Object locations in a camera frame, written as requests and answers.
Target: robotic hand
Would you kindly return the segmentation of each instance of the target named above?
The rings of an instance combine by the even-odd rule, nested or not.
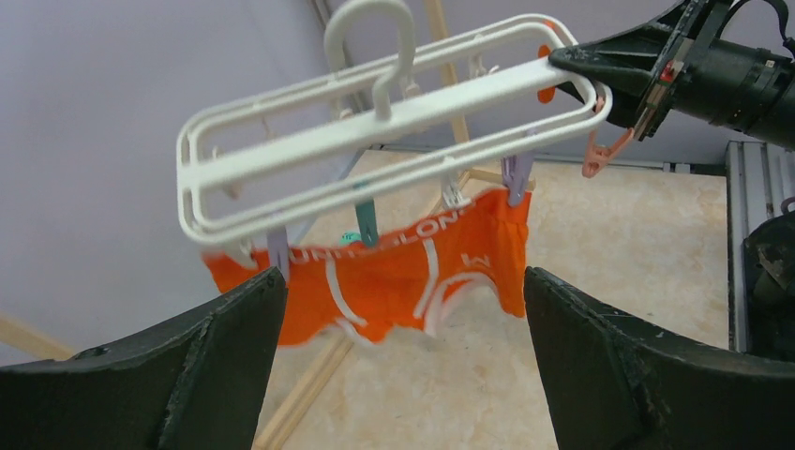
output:
[[[619,35],[555,50],[549,63],[604,83],[613,91],[609,123],[654,136],[673,109],[785,148],[795,147],[795,65],[789,56],[721,39],[748,0],[682,0],[659,17]],[[788,8],[778,15],[784,47]],[[579,99],[571,83],[557,86]]]

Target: marble floor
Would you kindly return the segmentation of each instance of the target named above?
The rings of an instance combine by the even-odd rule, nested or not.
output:
[[[354,172],[411,157],[371,151]],[[607,168],[586,180],[579,166],[554,163],[536,163],[533,178],[528,264],[726,348],[724,178]],[[377,199],[380,228],[412,223],[438,195],[431,183]],[[355,228],[353,210],[342,211],[320,218],[304,243],[334,245]],[[487,289],[469,297],[435,339],[398,330],[374,349],[353,347],[284,448],[556,448],[527,322],[502,313]],[[277,352],[261,423],[327,339]]]

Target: gray wall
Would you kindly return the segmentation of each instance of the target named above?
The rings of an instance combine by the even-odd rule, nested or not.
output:
[[[215,297],[177,223],[177,132],[324,61],[301,1],[0,2],[0,312],[82,349]],[[283,173],[246,202],[336,178],[352,158]],[[27,359],[0,345],[0,365]]]
[[[418,45],[430,42],[428,21],[423,0],[405,0],[411,7],[417,26]],[[337,8],[343,0],[330,0]],[[553,16],[571,30],[580,42],[606,38],[630,29],[661,14],[675,2],[638,0],[446,0],[445,13],[451,35],[504,20],[514,15],[542,13]],[[790,26],[795,19],[790,17]],[[786,54],[777,34],[778,21],[773,9],[761,1],[750,2],[734,19],[724,34],[733,40],[751,47],[766,47],[776,53]],[[383,17],[368,17],[356,23],[348,35],[348,45],[355,64],[393,54],[397,50],[396,27]],[[513,66],[534,59],[538,42],[507,46],[484,54],[484,65],[491,67]],[[466,80],[468,70],[465,62],[457,67],[460,81]],[[438,71],[426,72],[417,77],[418,83],[429,91],[440,87]],[[574,100],[559,93],[555,101],[541,105],[535,97],[521,98],[493,110],[468,117],[472,137],[514,127],[554,113],[576,107]],[[600,141],[611,143],[623,130],[605,125],[600,130]],[[728,130],[711,127],[683,114],[673,112],[652,139],[633,143],[624,153],[626,158],[668,162],[722,163],[727,137],[735,136]],[[435,127],[426,133],[414,135],[402,143],[443,146],[453,142],[450,127]],[[545,153],[582,157],[585,138],[574,139],[550,146]]]

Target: orange cloth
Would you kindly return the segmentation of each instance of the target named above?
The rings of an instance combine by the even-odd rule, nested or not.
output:
[[[435,336],[464,291],[489,286],[502,310],[524,317],[522,295],[531,193],[511,208],[508,190],[490,189],[472,204],[384,234],[378,246],[291,248],[291,279],[278,345],[298,345],[328,326],[381,342],[396,325]],[[266,250],[256,250],[268,267]],[[225,293],[254,276],[225,255],[204,255]]]

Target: white plastic hanger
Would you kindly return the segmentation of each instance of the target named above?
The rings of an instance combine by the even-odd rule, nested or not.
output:
[[[413,21],[402,1],[352,0],[337,11],[326,30],[326,50],[332,67],[341,67],[343,61],[342,25],[350,24],[351,17],[376,11],[397,19],[401,32],[398,55],[216,106],[188,120],[177,142],[177,186],[179,220],[189,238],[205,246],[245,242],[251,236],[280,230],[290,223],[341,207],[367,203],[378,195],[422,181],[442,179],[449,173],[490,160],[588,134],[601,125],[610,112],[613,98],[606,86],[557,69],[546,58],[502,68],[488,76],[408,96],[391,104],[389,88],[397,85],[401,78],[412,80],[414,73],[521,40],[540,38],[553,49],[577,42],[557,20],[528,14],[415,49]],[[393,141],[417,129],[446,123],[453,117],[565,82],[571,82],[584,99],[584,104],[571,112],[452,145],[226,217],[209,217],[205,213],[204,197],[214,189],[235,186],[371,143]],[[339,99],[362,89],[372,89],[374,111],[348,115],[345,120],[335,120],[215,159],[205,157],[200,151],[205,136],[212,130],[262,120],[310,104],[339,105]],[[604,100],[604,107],[594,113],[597,97]]]

